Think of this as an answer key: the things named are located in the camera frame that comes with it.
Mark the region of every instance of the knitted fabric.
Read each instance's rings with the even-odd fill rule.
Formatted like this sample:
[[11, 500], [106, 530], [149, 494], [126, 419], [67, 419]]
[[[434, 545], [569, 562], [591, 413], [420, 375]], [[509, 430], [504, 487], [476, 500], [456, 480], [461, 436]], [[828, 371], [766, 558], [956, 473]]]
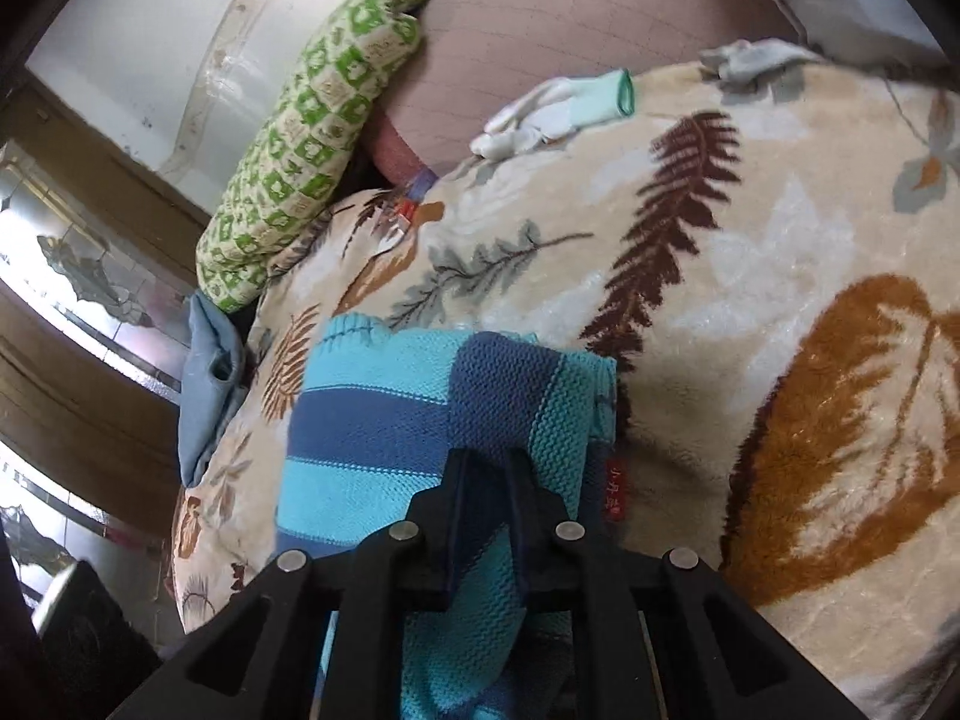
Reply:
[[[493, 464], [525, 448], [538, 482], [563, 496], [572, 517], [587, 505], [581, 521], [598, 517], [614, 372], [611, 360], [553, 351], [535, 338], [392, 333], [361, 314], [335, 317], [311, 352], [291, 418], [277, 550], [320, 557], [352, 549], [402, 519], [414, 493], [437, 485], [454, 447]], [[568, 621], [526, 620], [520, 605], [502, 479], [483, 471], [469, 478], [450, 610], [408, 617], [404, 720], [531, 720], [545, 715], [568, 675]]]

